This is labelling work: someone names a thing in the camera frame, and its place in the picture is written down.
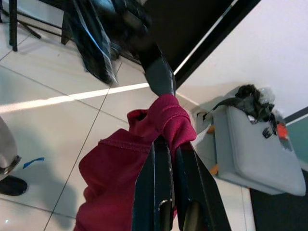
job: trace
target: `white wall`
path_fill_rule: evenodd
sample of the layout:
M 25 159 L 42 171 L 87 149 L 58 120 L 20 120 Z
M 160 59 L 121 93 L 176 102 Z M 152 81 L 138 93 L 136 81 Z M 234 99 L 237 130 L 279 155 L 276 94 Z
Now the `white wall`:
M 284 116 L 308 106 L 307 0 L 261 0 L 178 93 L 210 109 L 207 101 L 246 83 L 271 86 Z
M 8 9 L 9 0 L 3 0 L 3 7 Z M 47 5 L 38 0 L 18 0 L 18 10 L 31 16 L 47 21 L 49 23 L 62 26 L 63 11 Z

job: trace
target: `white tile floor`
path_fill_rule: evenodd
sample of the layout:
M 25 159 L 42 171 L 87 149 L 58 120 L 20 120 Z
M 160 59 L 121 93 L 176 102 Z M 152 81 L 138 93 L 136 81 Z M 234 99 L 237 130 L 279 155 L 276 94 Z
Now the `white tile floor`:
M 72 231 L 86 186 L 80 159 L 100 139 L 128 128 L 127 112 L 148 108 L 156 98 L 149 88 L 125 91 L 146 81 L 121 61 L 115 63 L 120 85 L 112 86 L 121 90 L 107 94 L 109 87 L 84 71 L 73 44 L 40 34 L 38 40 L 20 28 L 19 51 L 11 52 L 8 25 L 0 25 L 0 115 L 23 158 L 13 175 L 29 184 L 22 196 L 0 195 L 1 231 Z M 21 168 L 37 157 L 45 161 Z M 255 230 L 249 191 L 217 183 L 232 230 Z

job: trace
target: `red cloth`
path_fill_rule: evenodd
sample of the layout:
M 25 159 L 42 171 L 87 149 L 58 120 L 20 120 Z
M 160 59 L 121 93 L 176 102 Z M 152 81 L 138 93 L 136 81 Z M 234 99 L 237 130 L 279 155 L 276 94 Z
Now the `red cloth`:
M 129 131 L 101 140 L 79 164 L 88 187 L 74 231 L 130 231 L 135 183 L 152 142 L 163 135 L 174 159 L 181 144 L 196 138 L 188 114 L 172 95 L 159 97 L 148 111 L 130 112 L 128 122 Z

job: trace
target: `black floor mat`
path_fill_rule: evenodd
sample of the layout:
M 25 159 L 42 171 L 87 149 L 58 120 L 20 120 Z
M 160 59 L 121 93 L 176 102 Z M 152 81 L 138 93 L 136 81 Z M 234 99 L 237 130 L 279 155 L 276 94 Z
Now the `black floor mat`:
M 308 172 L 303 173 L 307 186 Z M 308 231 L 308 190 L 303 197 L 253 189 L 250 194 L 257 231 Z

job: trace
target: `blue tape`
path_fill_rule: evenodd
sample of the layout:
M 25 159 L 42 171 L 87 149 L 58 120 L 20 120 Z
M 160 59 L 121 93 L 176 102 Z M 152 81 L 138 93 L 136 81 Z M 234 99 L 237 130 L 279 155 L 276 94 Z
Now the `blue tape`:
M 44 161 L 45 160 L 45 158 L 44 157 L 40 157 L 40 158 L 37 158 L 37 159 L 34 159 L 34 160 L 31 160 L 31 161 L 29 161 L 29 162 L 27 162 L 27 163 L 24 163 L 24 167 L 23 167 L 23 169 L 25 169 L 26 167 L 28 167 L 30 164 L 32 164 L 33 162 L 35 162 L 35 161 Z

